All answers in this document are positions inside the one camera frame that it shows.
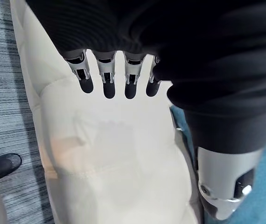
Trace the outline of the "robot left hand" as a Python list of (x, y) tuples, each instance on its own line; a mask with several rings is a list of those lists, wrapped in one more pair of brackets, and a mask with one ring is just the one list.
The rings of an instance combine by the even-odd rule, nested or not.
[(266, 147), (266, 0), (29, 0), (68, 62), (158, 63), (147, 86), (184, 110), (205, 211), (226, 220), (253, 187)]

